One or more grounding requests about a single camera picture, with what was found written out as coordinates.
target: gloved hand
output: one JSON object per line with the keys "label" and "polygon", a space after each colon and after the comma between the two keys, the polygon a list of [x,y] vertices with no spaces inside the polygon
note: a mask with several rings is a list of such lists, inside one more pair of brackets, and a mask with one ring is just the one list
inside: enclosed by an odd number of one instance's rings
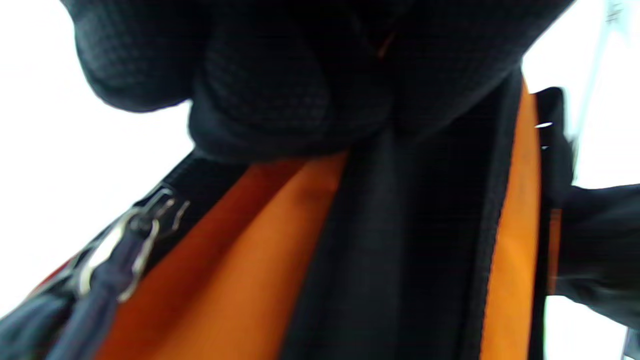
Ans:
{"label": "gloved hand", "polygon": [[99,97],[127,111],[192,99],[196,148],[240,162],[335,152],[391,126],[423,139],[571,2],[62,1]]}

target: jacket sleeve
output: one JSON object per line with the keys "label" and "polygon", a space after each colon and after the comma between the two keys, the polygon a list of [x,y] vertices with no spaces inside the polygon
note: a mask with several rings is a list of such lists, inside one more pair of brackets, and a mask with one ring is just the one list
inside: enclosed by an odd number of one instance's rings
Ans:
{"label": "jacket sleeve", "polygon": [[640,329],[640,184],[573,186],[563,208],[556,295]]}

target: metal clip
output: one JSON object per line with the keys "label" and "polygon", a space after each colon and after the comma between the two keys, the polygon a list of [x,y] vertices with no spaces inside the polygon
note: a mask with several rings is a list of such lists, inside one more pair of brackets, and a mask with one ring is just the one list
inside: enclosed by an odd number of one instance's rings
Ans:
{"label": "metal clip", "polygon": [[177,202],[170,189],[160,186],[149,197],[124,213],[83,261],[77,281],[78,295],[83,297],[91,291],[91,279],[95,269],[111,257],[126,231],[136,227],[137,220],[146,218],[151,220],[151,226],[131,267],[132,281],[118,296],[121,303],[129,300],[138,287],[155,242],[177,230],[185,210],[190,205],[189,201],[183,201],[181,206],[178,206]]}

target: white background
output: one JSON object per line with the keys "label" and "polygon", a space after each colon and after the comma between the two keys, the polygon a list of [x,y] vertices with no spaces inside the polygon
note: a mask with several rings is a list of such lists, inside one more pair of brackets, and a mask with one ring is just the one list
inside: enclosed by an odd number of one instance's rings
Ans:
{"label": "white background", "polygon": [[[577,184],[640,183],[640,6],[613,33],[582,133]],[[604,25],[579,0],[525,58],[533,92],[563,86],[574,135]],[[188,106],[114,110],[85,83],[73,27],[54,0],[0,3],[0,315],[144,195],[191,149]],[[547,311],[548,360],[619,360],[624,327],[569,300]]]}

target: orange strap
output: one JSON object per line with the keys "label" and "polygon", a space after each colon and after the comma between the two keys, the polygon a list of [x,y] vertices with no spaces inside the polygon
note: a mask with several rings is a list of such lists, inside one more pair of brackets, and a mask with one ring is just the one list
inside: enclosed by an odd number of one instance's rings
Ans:
{"label": "orange strap", "polygon": [[524,86],[488,285],[481,360],[528,357],[540,225],[537,124],[535,98]]}
{"label": "orange strap", "polygon": [[250,168],[121,306],[97,359],[276,359],[345,160]]}

